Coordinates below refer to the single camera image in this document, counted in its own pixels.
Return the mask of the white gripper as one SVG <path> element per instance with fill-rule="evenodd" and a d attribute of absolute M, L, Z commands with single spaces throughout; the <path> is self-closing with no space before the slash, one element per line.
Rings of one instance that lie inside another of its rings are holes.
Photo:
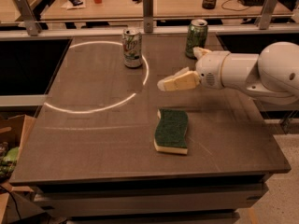
<path fill-rule="evenodd" d="M 197 59 L 196 71 L 188 67 L 157 83 L 160 91 L 184 91 L 196 88 L 200 83 L 211 89 L 222 89 L 221 68 L 229 51 L 210 51 L 194 47 L 193 55 Z"/>

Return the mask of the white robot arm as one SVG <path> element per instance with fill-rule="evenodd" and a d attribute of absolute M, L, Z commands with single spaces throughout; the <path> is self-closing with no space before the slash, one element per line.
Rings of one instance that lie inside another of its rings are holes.
<path fill-rule="evenodd" d="M 184 91 L 201 85 L 236 89 L 251 98 L 275 105 L 299 99 L 299 46 L 273 43 L 259 54 L 211 51 L 195 47 L 193 70 L 185 67 L 157 83 L 161 91 Z"/>

